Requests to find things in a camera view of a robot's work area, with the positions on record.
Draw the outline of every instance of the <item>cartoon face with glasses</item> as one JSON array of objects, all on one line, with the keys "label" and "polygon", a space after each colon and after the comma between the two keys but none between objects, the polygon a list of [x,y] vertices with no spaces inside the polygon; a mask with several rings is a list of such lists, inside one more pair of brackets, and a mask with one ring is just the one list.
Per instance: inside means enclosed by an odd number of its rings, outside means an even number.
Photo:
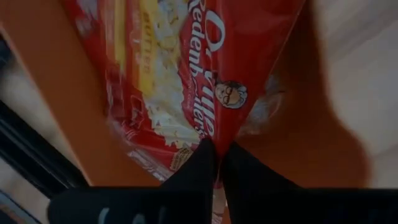
[{"label": "cartoon face with glasses", "polygon": [[239,109],[248,98],[247,88],[235,81],[217,81],[215,94],[224,107],[231,109]]}]

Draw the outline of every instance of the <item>yellow label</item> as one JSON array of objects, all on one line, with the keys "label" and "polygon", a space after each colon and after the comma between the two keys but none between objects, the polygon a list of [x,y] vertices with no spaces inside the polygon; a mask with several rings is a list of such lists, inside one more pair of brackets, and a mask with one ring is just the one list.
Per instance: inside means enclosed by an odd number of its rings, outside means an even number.
[{"label": "yellow label", "polygon": [[141,0],[141,59],[139,63],[139,90],[146,96],[154,92],[154,70],[157,42],[153,21],[157,14],[157,0]]},{"label": "yellow label", "polygon": [[126,0],[114,0],[114,57],[121,68],[126,64]]}]

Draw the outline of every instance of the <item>wooden floor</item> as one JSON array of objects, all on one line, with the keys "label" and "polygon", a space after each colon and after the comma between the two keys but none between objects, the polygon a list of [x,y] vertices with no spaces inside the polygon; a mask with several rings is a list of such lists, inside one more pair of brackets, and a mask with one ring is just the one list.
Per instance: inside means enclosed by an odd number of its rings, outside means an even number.
[{"label": "wooden floor", "polygon": [[[396,188],[398,1],[317,0],[315,7],[333,109],[371,158],[369,187]],[[46,105],[17,63],[0,78],[0,99],[74,161],[57,125],[48,119]],[[49,201],[2,161],[0,189],[46,223]]]}]

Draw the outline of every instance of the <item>popcorn bag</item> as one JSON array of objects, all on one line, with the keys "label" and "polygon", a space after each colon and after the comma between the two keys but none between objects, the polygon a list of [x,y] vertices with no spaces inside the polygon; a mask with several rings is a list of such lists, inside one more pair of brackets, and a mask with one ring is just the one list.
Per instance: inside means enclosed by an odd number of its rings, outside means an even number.
[{"label": "popcorn bag", "polygon": [[[222,159],[255,102],[270,99],[260,95],[302,4],[101,0],[109,115],[130,156],[160,180],[202,138]],[[271,114],[257,112],[263,122]]]}]

